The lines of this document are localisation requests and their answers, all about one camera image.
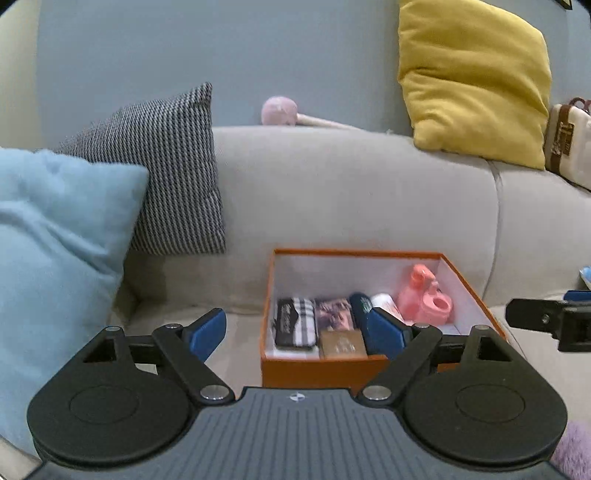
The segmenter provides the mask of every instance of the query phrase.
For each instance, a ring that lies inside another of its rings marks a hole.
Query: light blue pillow
[[[34,394],[104,327],[148,172],[0,148],[0,435],[35,454]]]

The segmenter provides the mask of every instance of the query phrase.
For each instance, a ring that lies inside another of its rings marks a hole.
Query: packaged item
[[[317,343],[314,304],[308,299],[280,299],[275,318],[275,345],[312,348]]]
[[[394,303],[394,300],[387,293],[378,293],[371,297],[371,305],[374,307],[380,307],[382,310],[386,310],[390,315],[396,317],[401,322],[404,322],[402,314],[398,310],[398,307]],[[410,321],[407,325],[412,325],[414,322]]]
[[[371,353],[368,343],[368,313],[373,308],[371,299],[364,293],[356,292],[349,297],[351,304],[351,311],[353,312],[353,323],[361,330],[363,339],[365,340],[365,348],[368,353]]]
[[[589,290],[569,290],[562,297],[565,301],[591,301],[591,291]]]
[[[318,331],[353,330],[353,313],[347,299],[316,300],[316,325]]]
[[[433,280],[435,280],[435,275],[425,265],[416,264],[413,267],[408,285],[402,289],[396,299],[398,310],[407,322],[414,320],[417,316],[425,292],[425,283]]]
[[[433,280],[423,295],[416,321],[417,323],[428,323],[435,326],[443,325],[447,322],[452,307],[451,297],[442,293],[439,290],[439,282]]]
[[[590,107],[591,100],[582,98],[554,105],[544,143],[546,169],[586,189],[591,189]]]
[[[324,330],[320,345],[325,358],[367,358],[361,330]]]

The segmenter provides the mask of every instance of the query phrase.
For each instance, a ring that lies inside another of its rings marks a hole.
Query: gray patterned pillow
[[[212,86],[204,83],[172,99],[129,105],[56,149],[90,162],[148,169],[131,248],[152,255],[225,250],[211,100]]]

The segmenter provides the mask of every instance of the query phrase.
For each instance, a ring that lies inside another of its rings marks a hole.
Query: yellow pillow
[[[552,77],[538,30],[480,0],[400,0],[398,36],[418,148],[544,169]]]

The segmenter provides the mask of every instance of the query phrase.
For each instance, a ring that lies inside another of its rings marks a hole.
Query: logo
[[[364,313],[369,313],[373,307],[368,299],[361,299],[361,306]]]
[[[290,400],[293,400],[296,403],[304,401],[305,399],[306,399],[306,396],[300,392],[296,392],[293,395],[290,395]]]
[[[355,353],[355,345],[349,342],[347,338],[339,338],[335,345],[336,353]]]

